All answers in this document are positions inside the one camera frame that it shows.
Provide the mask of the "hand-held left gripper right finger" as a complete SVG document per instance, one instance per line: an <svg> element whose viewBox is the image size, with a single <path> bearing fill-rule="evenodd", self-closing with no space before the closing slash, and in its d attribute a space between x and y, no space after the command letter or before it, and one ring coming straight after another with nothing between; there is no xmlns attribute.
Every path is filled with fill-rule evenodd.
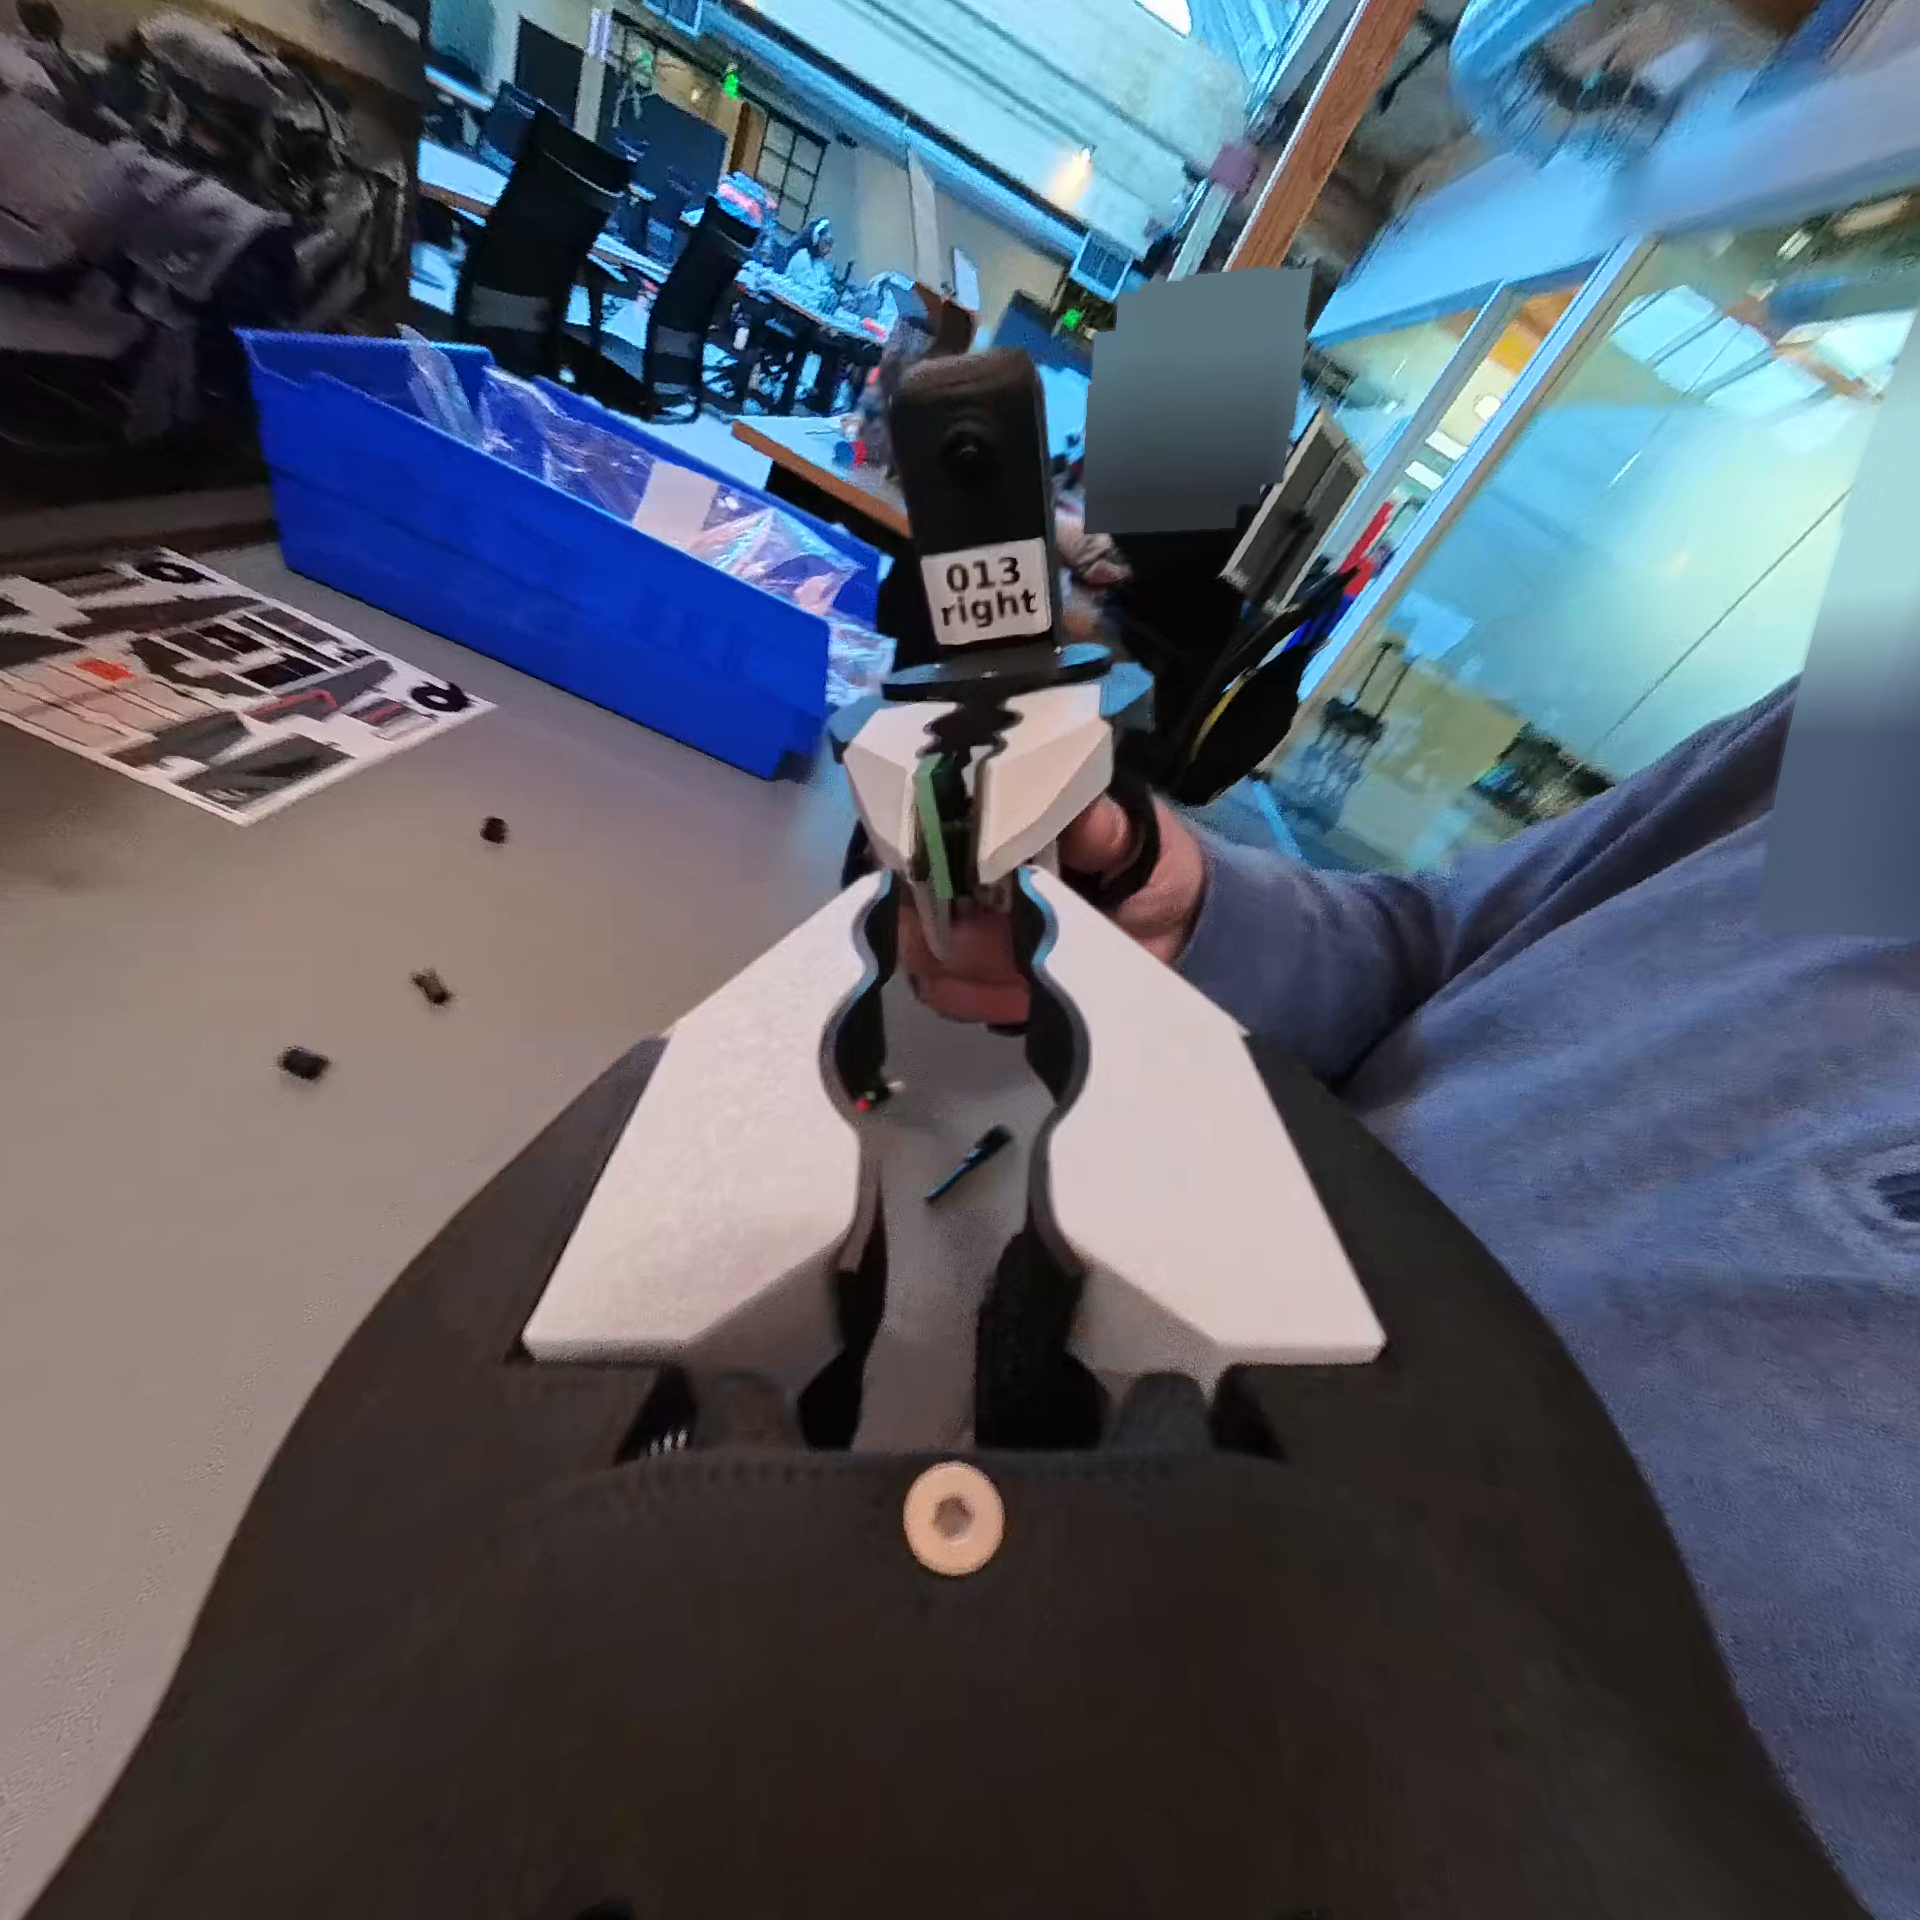
<svg viewBox="0 0 1920 1920"><path fill-rule="evenodd" d="M1359 1366L1385 1330L1243 1025L1060 876L1027 870L1030 1025L1064 1034L1038 1222L1094 1373Z"/></svg>

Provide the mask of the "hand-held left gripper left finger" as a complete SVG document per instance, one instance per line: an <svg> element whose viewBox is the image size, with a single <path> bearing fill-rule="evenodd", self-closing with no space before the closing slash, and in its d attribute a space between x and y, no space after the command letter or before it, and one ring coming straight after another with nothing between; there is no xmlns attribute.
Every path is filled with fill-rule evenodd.
<svg viewBox="0 0 1920 1920"><path fill-rule="evenodd" d="M538 1364L827 1364L874 1176L833 1037L879 979L858 879L671 1028L522 1327Z"/></svg>

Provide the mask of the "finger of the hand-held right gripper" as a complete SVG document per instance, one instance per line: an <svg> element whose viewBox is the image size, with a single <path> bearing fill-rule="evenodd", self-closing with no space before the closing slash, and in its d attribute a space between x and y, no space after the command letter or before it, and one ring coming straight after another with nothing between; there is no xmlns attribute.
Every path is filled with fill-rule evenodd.
<svg viewBox="0 0 1920 1920"><path fill-rule="evenodd" d="M935 750L941 704L851 704L839 710L839 762L880 868L910 873L925 852L921 763Z"/></svg>
<svg viewBox="0 0 1920 1920"><path fill-rule="evenodd" d="M1007 710L967 776L977 890L1045 859L1115 777L1100 692L1024 692Z"/></svg>

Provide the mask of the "black green lego piece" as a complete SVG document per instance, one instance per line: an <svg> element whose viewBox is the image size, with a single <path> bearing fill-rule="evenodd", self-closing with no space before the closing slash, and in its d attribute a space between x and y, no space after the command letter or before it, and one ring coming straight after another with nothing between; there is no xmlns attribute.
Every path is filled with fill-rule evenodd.
<svg viewBox="0 0 1920 1920"><path fill-rule="evenodd" d="M943 945L967 879L970 794L963 758L948 750L918 756L909 801L909 881L925 936Z"/></svg>

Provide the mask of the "lego sticker sheet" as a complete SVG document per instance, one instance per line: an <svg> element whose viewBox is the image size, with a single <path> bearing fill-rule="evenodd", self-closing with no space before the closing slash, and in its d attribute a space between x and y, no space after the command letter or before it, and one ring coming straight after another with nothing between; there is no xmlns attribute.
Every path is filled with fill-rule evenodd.
<svg viewBox="0 0 1920 1920"><path fill-rule="evenodd" d="M492 712L479 692L156 546L3 580L3 723L254 824Z"/></svg>

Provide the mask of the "person's right hand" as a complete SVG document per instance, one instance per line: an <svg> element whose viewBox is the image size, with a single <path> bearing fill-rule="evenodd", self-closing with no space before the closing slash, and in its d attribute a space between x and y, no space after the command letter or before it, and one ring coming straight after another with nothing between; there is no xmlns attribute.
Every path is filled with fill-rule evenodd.
<svg viewBox="0 0 1920 1920"><path fill-rule="evenodd" d="M1193 934L1206 891L1205 852L1164 801L1155 800L1159 852L1141 887L1111 907L1108 918L1141 947L1175 963ZM1089 803L1060 837L1063 871L1115 881L1141 857L1144 837L1115 794ZM944 945L926 932L909 901L899 918L896 969L910 994L938 1018L1017 1034L1030 1014L1030 981L1022 969L1008 911L960 901L953 907Z"/></svg>

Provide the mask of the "wooden desk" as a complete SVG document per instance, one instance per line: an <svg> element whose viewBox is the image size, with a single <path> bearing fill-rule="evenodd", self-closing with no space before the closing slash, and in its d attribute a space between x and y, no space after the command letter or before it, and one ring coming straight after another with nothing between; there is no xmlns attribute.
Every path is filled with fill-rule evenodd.
<svg viewBox="0 0 1920 1920"><path fill-rule="evenodd" d="M842 525L891 555L913 544L899 481L868 462L844 421L819 415L741 415L733 442L767 457L764 492L820 521Z"/></svg>

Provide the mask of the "black office chair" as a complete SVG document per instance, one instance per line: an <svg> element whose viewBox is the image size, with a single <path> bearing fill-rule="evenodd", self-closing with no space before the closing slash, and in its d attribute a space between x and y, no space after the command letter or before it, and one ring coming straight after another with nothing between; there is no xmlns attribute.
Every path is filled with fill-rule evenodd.
<svg viewBox="0 0 1920 1920"><path fill-rule="evenodd" d="M504 372L561 380L573 289L632 174L632 156L536 103L502 192L466 243L453 336L485 345Z"/></svg>
<svg viewBox="0 0 1920 1920"><path fill-rule="evenodd" d="M708 336L733 306L759 225L711 196L653 300L640 353L638 417L694 420L707 404Z"/></svg>

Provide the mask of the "clear plastic bags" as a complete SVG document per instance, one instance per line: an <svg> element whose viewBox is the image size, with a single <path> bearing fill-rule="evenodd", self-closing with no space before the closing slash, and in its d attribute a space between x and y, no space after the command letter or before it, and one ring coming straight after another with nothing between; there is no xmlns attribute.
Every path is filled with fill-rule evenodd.
<svg viewBox="0 0 1920 1920"><path fill-rule="evenodd" d="M708 473L679 453L640 444L609 411L575 410L556 390L498 368L460 382L453 351L403 323L406 392L428 424L494 464L535 476L548 492L593 507L653 542L648 566L673 552L747 588L820 617L829 629L827 701L849 708L880 690L895 668L892 640L856 615L855 588L876 564L820 532L798 509Z"/></svg>

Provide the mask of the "blue plastic bin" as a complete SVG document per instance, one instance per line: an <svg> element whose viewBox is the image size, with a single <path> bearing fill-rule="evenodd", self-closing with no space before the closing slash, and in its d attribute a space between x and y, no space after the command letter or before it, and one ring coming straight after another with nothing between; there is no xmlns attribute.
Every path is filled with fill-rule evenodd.
<svg viewBox="0 0 1920 1920"><path fill-rule="evenodd" d="M621 519L428 424L401 337L237 336L293 570L741 772L773 777L813 754L831 716L820 617L675 549L650 566L654 544ZM477 400L479 373L501 370L492 351L441 344ZM531 382L773 497L588 395ZM852 596L874 626L876 547L797 511L876 564Z"/></svg>

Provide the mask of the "wooden beam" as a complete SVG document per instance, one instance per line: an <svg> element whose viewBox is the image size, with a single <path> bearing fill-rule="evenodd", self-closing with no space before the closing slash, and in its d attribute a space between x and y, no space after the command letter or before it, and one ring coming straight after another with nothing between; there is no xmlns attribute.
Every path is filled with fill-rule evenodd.
<svg viewBox="0 0 1920 1920"><path fill-rule="evenodd" d="M1420 2L1359 2L1349 7L1277 166L1225 258L1225 271L1286 265L1420 10Z"/></svg>

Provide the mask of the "dark backpack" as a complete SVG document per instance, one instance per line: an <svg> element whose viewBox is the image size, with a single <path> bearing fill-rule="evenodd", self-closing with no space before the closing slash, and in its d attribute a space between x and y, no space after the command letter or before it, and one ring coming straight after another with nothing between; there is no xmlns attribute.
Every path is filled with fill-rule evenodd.
<svg viewBox="0 0 1920 1920"><path fill-rule="evenodd" d="M264 478L247 330L406 295L428 6L3 6L5 515Z"/></svg>

